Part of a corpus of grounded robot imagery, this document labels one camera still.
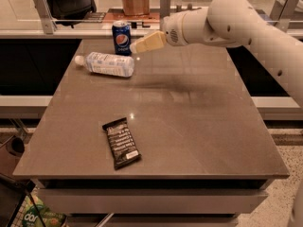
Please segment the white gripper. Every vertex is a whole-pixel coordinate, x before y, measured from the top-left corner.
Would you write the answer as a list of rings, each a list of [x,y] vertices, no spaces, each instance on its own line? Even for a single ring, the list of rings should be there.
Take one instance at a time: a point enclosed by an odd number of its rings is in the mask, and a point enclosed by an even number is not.
[[[154,31],[131,43],[133,53],[142,53],[162,48],[166,42],[173,46],[188,45],[187,41],[187,13],[178,12],[163,19],[161,30]]]

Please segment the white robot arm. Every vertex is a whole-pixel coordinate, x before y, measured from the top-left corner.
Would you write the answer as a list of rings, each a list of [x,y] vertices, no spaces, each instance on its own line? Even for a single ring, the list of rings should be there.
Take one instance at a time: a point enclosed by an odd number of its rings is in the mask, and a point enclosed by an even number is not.
[[[262,19],[247,0],[212,0],[206,8],[166,16],[160,29],[131,43],[134,53],[204,44],[242,45],[303,107],[303,43]]]

